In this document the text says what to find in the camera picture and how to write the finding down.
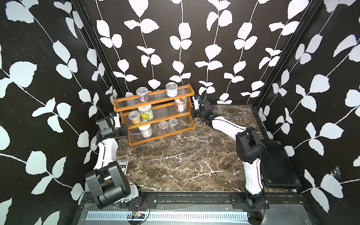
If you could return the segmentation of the small black white card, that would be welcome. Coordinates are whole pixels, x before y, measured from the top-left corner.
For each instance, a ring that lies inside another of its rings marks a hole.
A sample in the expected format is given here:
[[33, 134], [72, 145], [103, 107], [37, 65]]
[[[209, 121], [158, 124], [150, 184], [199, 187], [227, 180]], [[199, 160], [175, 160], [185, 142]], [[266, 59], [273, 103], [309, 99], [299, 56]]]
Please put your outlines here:
[[117, 161], [118, 165], [120, 166], [121, 170], [123, 171], [124, 174], [127, 174], [127, 169], [128, 169], [128, 163], [129, 161], [127, 160], [118, 160]]

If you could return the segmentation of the clear tub red label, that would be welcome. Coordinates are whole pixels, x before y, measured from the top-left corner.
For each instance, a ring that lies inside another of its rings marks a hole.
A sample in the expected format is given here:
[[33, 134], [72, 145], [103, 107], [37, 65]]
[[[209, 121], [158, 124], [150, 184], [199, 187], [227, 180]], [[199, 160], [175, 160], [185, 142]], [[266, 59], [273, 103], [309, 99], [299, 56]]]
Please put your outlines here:
[[160, 128], [161, 132], [163, 134], [166, 134], [168, 132], [168, 127], [169, 127], [169, 124], [167, 121], [161, 121], [159, 124], [158, 124], [158, 127]]

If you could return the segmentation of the clear jar purple label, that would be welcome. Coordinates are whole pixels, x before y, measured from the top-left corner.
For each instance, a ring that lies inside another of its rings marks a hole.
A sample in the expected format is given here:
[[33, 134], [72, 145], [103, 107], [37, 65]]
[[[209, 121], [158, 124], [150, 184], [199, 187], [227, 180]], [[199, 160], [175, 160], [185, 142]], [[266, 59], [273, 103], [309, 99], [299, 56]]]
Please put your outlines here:
[[142, 102], [147, 102], [149, 100], [149, 90], [146, 87], [139, 87], [136, 90], [136, 94]]

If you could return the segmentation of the clear tub orange label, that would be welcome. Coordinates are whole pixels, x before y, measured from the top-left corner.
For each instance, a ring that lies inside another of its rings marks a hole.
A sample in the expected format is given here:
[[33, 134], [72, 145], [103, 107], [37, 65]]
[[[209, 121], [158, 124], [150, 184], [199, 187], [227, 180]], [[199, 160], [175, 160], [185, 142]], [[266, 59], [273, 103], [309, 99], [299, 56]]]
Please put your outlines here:
[[129, 113], [128, 118], [133, 124], [139, 124], [141, 122], [141, 115], [138, 111], [132, 111]]

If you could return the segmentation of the white perforated strip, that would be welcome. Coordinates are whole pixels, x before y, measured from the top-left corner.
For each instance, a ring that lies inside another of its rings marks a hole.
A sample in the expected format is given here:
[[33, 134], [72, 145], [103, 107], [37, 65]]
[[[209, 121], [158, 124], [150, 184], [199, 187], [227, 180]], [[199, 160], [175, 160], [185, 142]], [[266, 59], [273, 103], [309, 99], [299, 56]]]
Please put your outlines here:
[[86, 221], [175, 221], [175, 222], [247, 222], [246, 212], [214, 211], [141, 211], [135, 217], [129, 211], [89, 211]]

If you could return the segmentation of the black front mounting rail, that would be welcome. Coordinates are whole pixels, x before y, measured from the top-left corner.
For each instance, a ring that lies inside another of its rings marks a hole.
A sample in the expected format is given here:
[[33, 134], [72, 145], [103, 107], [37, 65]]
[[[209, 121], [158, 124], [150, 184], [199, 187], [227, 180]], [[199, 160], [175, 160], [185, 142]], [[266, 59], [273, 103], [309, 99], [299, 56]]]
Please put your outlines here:
[[257, 211], [269, 209], [276, 204], [300, 204], [306, 203], [305, 198], [297, 193], [266, 193], [254, 207], [246, 203], [245, 193], [243, 192], [144, 192], [141, 196], [136, 197], [129, 203], [119, 203], [115, 206], [120, 209], [134, 209], [135, 207], [145, 204], [143, 209], [159, 209], [160, 205], [176, 204], [225, 204], [230, 205], [231, 209], [240, 209], [244, 211]]

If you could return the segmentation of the white-lid grey text can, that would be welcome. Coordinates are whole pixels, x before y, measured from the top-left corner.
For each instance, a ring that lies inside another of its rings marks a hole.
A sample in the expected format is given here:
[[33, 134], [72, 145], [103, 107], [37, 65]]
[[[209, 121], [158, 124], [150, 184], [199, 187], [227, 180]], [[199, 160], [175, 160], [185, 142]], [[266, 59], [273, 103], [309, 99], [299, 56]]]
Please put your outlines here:
[[153, 131], [151, 124], [138, 127], [143, 138], [149, 138], [152, 136]]

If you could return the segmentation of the white-lid green label jar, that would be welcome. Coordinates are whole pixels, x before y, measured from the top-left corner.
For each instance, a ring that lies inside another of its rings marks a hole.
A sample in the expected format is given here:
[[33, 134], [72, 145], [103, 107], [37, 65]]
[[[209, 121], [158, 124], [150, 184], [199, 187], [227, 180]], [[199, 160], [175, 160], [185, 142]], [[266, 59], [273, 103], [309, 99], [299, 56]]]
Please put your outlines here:
[[138, 110], [143, 121], [151, 121], [153, 119], [152, 105], [140, 106]]

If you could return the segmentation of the strawberry lid red jar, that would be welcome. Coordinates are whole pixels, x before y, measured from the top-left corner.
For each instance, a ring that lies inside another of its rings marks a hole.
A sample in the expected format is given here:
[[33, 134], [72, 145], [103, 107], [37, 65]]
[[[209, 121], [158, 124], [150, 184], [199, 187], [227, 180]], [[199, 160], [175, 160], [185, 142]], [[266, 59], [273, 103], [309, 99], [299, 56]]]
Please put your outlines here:
[[187, 97], [181, 97], [174, 100], [175, 102], [175, 110], [177, 112], [183, 113], [187, 108]]

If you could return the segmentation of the clear tub dark label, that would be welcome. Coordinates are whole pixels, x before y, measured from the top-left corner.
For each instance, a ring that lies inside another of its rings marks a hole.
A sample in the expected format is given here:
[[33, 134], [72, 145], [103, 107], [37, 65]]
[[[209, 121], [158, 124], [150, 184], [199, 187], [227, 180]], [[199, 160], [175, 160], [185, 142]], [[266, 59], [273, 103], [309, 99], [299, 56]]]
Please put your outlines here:
[[169, 129], [173, 132], [177, 129], [178, 120], [176, 118], [171, 118], [168, 121]]

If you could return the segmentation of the orange three-tier wooden shelf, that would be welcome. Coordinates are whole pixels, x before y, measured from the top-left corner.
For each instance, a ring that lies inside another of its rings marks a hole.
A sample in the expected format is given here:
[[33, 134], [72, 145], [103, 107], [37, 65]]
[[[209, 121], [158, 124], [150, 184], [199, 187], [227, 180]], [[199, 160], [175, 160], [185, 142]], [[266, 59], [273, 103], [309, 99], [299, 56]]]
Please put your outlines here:
[[[190, 84], [178, 87], [178, 96], [168, 97], [166, 90], [158, 90], [149, 93], [149, 101], [142, 102], [138, 95], [118, 98], [113, 101], [114, 111], [119, 113], [121, 117], [121, 124], [124, 124], [128, 131], [128, 142], [130, 146], [149, 142], [155, 139], [167, 137], [178, 134], [184, 131], [195, 129], [196, 126], [191, 117], [191, 97], [195, 92]], [[184, 112], [176, 111], [175, 99], [186, 98], [186, 109]], [[132, 111], [138, 111], [139, 107], [150, 105], [154, 117], [150, 121], [141, 119], [139, 124], [134, 124], [129, 115]], [[162, 121], [169, 121], [170, 119], [177, 119], [178, 125], [176, 128], [168, 129], [166, 133], [161, 131], [159, 123]], [[141, 135], [139, 127], [150, 125], [153, 134], [150, 137], [144, 138]]]

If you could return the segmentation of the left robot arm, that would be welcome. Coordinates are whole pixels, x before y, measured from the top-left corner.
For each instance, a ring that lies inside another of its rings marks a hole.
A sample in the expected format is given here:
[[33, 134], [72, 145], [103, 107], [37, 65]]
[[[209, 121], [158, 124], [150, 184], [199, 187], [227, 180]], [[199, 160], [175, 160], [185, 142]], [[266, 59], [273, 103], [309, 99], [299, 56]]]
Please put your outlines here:
[[138, 186], [131, 184], [116, 160], [120, 135], [127, 134], [118, 116], [96, 121], [99, 131], [95, 146], [99, 148], [94, 169], [85, 175], [85, 181], [98, 208], [128, 203], [140, 196]]

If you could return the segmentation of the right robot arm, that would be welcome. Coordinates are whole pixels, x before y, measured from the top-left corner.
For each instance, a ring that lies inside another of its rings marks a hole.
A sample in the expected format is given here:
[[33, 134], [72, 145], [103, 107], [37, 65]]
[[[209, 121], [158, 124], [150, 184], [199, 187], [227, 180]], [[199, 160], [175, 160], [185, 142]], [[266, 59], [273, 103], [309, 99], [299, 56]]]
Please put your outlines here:
[[266, 155], [267, 150], [256, 129], [237, 125], [213, 112], [207, 99], [194, 97], [193, 104], [194, 109], [191, 110], [193, 118], [199, 118], [205, 125], [225, 133], [236, 141], [236, 152], [245, 169], [245, 193], [248, 198], [252, 198], [254, 201], [261, 199], [264, 190], [260, 165], [261, 158]]

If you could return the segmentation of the small green circuit board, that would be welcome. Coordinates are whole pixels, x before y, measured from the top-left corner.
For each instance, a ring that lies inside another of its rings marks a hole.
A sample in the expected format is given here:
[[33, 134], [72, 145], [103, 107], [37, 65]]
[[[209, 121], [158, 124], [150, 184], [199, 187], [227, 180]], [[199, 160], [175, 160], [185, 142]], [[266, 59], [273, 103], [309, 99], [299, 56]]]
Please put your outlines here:
[[132, 212], [131, 213], [131, 220], [134, 219], [145, 219], [146, 213], [145, 212]]

